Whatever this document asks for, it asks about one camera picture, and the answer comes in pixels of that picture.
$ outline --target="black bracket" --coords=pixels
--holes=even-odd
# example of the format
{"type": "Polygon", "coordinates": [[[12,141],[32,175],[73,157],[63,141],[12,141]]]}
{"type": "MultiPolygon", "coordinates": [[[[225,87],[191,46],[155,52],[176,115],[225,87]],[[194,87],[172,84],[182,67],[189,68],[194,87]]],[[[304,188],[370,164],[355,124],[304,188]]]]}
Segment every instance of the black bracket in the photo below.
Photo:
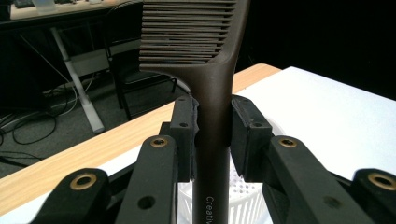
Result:
{"type": "MultiPolygon", "coordinates": [[[[273,136],[249,99],[234,96],[232,105],[235,168],[246,182],[263,183],[274,223],[395,222],[395,175],[363,169],[342,179],[299,139],[273,136]]],[[[136,163],[110,178],[98,169],[65,177],[32,223],[177,223],[177,182],[194,177],[197,106],[190,96],[178,98],[172,121],[143,143],[136,163]]]]}

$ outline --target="white basket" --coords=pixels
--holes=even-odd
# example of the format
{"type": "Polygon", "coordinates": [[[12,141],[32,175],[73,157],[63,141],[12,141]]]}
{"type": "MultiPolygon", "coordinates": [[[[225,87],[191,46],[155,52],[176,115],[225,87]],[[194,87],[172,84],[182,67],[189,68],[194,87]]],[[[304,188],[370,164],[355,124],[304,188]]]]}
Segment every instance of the white basket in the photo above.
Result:
{"type": "MultiPolygon", "coordinates": [[[[268,213],[262,197],[262,184],[245,183],[230,162],[229,224],[253,224],[268,213]]],[[[192,183],[178,184],[178,212],[192,221],[192,183]]]]}

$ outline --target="wooden table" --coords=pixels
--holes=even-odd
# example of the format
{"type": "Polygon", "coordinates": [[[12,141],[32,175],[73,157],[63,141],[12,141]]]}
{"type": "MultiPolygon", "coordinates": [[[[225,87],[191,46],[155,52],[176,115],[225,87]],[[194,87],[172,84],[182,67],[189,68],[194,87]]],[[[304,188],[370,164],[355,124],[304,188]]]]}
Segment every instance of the wooden table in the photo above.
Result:
{"type": "MultiPolygon", "coordinates": [[[[256,64],[234,76],[233,93],[279,72],[267,64],[256,64]]],[[[138,147],[158,134],[163,121],[170,121],[174,104],[95,136],[81,144],[0,179],[0,216],[54,189],[70,173],[95,168],[138,147]]]]}

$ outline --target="desk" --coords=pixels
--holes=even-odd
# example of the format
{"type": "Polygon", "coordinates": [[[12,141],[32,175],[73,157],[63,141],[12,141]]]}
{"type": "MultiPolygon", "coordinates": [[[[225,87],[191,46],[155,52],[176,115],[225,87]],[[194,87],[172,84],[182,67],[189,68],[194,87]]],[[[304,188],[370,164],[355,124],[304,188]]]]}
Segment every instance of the desk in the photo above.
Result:
{"type": "MultiPolygon", "coordinates": [[[[257,64],[234,77],[233,92],[266,78],[279,69],[257,64]]],[[[158,134],[172,116],[173,104],[102,133],[79,145],[0,179],[0,216],[54,189],[66,175],[84,167],[98,167],[158,134]]]]}
{"type": "Polygon", "coordinates": [[[103,0],[102,3],[91,5],[89,2],[79,0],[76,4],[57,4],[57,12],[46,15],[39,15],[35,7],[15,8],[12,5],[11,20],[0,21],[0,34],[100,19],[111,8],[127,1],[130,0],[103,0]]]}
{"type": "Polygon", "coordinates": [[[81,105],[84,108],[84,112],[87,115],[87,119],[91,124],[94,133],[101,133],[105,129],[105,127],[100,120],[98,114],[96,113],[92,102],[86,95],[82,84],[78,78],[76,69],[74,68],[73,63],[69,55],[67,54],[63,41],[60,38],[55,27],[63,23],[91,21],[99,19],[105,16],[106,13],[114,6],[126,1],[128,0],[104,0],[99,4],[90,4],[85,0],[80,0],[77,1],[75,4],[57,5],[56,12],[47,13],[46,15],[39,15],[36,7],[15,8],[15,6],[12,5],[11,21],[5,21],[0,23],[2,32],[10,33],[37,28],[51,29],[58,48],[62,53],[68,73],[76,86],[79,100],[81,101],[81,105]]]}
{"type": "MultiPolygon", "coordinates": [[[[395,101],[302,69],[280,71],[267,64],[235,74],[233,93],[252,100],[275,135],[300,139],[325,168],[341,177],[351,180],[363,168],[396,174],[395,101]]],[[[119,155],[134,161],[129,152],[138,151],[133,148],[158,134],[162,122],[171,119],[172,109],[173,104],[163,106],[0,179],[0,214],[51,191],[80,168],[103,168],[110,161],[113,169],[120,166],[114,162],[119,155]]],[[[24,214],[19,212],[13,217],[24,214]]]]}

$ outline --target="keyboard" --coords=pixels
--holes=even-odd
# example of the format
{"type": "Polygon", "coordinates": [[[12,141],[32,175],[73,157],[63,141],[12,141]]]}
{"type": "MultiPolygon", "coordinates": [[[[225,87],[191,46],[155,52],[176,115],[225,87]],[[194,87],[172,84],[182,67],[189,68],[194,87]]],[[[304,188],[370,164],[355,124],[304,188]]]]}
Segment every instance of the keyboard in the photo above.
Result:
{"type": "Polygon", "coordinates": [[[34,7],[32,0],[14,0],[16,8],[34,7]]]}
{"type": "MultiPolygon", "coordinates": [[[[55,3],[66,4],[66,3],[76,3],[76,0],[53,0],[55,3]]],[[[32,0],[14,0],[14,5],[16,8],[24,7],[34,7],[32,0]]]]}

